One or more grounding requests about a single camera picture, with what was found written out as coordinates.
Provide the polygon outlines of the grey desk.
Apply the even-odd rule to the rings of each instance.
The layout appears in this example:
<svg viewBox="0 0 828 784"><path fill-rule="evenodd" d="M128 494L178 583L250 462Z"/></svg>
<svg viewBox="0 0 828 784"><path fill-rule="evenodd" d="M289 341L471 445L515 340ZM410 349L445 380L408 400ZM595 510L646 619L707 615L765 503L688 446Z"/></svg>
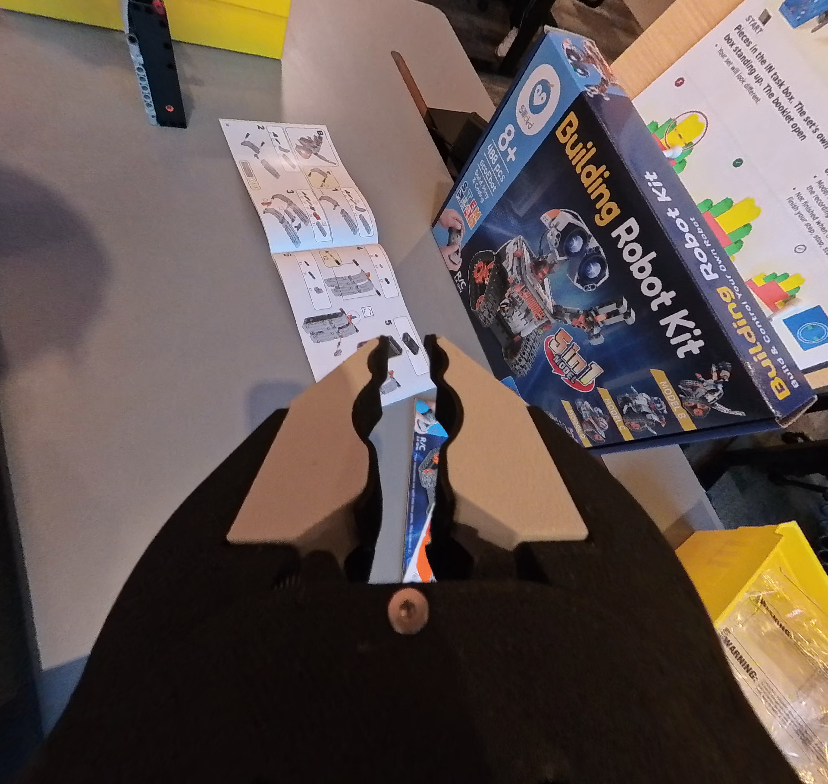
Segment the grey desk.
<svg viewBox="0 0 828 784"><path fill-rule="evenodd" d="M292 0L280 62L177 44L183 130L148 123L121 31L2 10L1 48L2 424L50 729L160 527L314 380L219 119L327 125L419 334L482 363L392 52L429 105L493 106L414 0Z"/></svg>

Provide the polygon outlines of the yellow bin with bags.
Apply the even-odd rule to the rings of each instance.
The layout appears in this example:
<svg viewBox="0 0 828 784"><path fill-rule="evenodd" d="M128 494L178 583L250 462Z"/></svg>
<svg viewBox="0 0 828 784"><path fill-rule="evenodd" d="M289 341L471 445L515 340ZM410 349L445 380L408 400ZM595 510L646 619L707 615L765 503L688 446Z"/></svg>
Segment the yellow bin with bags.
<svg viewBox="0 0 828 784"><path fill-rule="evenodd" d="M795 522L699 531L678 548L677 556L716 630L762 572L780 568L826 615L827 641L826 572Z"/></svg>

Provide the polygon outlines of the open white instruction booklet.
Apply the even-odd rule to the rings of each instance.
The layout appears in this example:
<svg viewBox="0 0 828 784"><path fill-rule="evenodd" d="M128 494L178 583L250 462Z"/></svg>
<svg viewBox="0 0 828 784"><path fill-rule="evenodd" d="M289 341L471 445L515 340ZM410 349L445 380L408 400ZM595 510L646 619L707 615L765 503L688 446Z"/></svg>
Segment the open white instruction booklet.
<svg viewBox="0 0 828 784"><path fill-rule="evenodd" d="M317 381L388 337L383 404L431 387L429 359L378 226L328 129L221 118Z"/></svg>

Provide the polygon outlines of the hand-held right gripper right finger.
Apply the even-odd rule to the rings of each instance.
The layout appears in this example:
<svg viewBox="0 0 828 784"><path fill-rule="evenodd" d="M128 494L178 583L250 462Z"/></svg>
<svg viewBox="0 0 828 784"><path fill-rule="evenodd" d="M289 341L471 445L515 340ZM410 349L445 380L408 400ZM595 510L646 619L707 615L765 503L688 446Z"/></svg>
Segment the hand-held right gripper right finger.
<svg viewBox="0 0 828 784"><path fill-rule="evenodd" d="M444 337L427 336L439 452L427 558L438 581L524 543L583 541L587 527L523 399Z"/></svg>

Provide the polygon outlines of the brown wooden strip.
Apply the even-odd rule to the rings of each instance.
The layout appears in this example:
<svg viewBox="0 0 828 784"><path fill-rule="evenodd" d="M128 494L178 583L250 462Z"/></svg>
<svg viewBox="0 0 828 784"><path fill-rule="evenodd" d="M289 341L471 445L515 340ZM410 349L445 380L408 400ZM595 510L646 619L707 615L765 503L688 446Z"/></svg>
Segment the brown wooden strip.
<svg viewBox="0 0 828 784"><path fill-rule="evenodd" d="M419 89L413 75L411 74L411 71L410 71L404 57L401 54L399 54L398 51L391 51L391 55L392 55L392 59L393 59L395 65L396 65L396 67L398 68L400 76L401 76L405 86L407 87L407 90L408 90L415 106L417 107L418 113L420 114L420 116L423 118L424 121L427 121L427 118L428 118L427 103L426 103L424 97L422 96L422 94L420 92L420 89Z"/></svg>

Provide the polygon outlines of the blue robot kit box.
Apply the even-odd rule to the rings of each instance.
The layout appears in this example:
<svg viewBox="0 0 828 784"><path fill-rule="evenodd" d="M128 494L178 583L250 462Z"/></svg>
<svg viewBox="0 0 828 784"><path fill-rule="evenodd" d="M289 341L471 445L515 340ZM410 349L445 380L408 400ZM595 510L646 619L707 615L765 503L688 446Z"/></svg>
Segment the blue robot kit box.
<svg viewBox="0 0 828 784"><path fill-rule="evenodd" d="M432 233L496 378L586 449L785 427L816 400L586 37L536 43Z"/></svg>

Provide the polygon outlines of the clear plastic bag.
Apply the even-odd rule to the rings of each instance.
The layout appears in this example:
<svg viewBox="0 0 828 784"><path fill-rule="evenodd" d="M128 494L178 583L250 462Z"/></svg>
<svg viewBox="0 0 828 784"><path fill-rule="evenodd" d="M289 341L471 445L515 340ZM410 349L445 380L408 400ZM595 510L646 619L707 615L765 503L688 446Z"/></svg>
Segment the clear plastic bag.
<svg viewBox="0 0 828 784"><path fill-rule="evenodd" d="M770 568L717 632L744 695L798 776L826 783L826 615Z"/></svg>

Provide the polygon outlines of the black desk clamp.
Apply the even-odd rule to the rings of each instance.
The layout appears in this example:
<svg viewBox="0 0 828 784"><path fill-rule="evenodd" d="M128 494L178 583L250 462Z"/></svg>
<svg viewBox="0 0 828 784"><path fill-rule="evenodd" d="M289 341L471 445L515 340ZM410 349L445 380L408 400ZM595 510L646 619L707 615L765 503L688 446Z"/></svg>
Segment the black desk clamp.
<svg viewBox="0 0 828 784"><path fill-rule="evenodd" d="M427 108L424 122L453 181L473 155L489 122L475 112Z"/></svg>

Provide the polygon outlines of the blue instruction manual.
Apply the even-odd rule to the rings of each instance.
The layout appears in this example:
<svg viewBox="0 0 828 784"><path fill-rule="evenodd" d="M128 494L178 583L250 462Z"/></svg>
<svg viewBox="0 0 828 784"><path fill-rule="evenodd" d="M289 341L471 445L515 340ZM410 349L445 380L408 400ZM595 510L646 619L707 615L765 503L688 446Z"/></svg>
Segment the blue instruction manual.
<svg viewBox="0 0 828 784"><path fill-rule="evenodd" d="M434 397L418 397L415 405L402 581L429 583L435 578L427 557L427 545L440 449L447 433L436 419Z"/></svg>

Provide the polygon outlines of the black grey brick assembly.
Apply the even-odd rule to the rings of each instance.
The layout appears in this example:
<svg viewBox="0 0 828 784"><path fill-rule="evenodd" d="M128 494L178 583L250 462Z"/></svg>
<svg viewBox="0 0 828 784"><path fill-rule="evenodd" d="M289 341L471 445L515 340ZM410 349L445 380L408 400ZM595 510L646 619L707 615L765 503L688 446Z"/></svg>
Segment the black grey brick assembly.
<svg viewBox="0 0 828 784"><path fill-rule="evenodd" d="M186 128L181 86L163 0L119 0L119 10L150 122L162 127Z"/></svg>

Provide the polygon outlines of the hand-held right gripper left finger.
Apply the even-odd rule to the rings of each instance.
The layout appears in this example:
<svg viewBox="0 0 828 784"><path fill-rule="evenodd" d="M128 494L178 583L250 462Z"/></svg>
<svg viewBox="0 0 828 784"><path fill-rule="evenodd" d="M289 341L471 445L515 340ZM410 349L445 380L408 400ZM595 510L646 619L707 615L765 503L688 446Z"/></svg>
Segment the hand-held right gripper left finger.
<svg viewBox="0 0 828 784"><path fill-rule="evenodd" d="M327 551L368 581L382 522L376 448L388 337L363 347L294 399L227 540Z"/></svg>

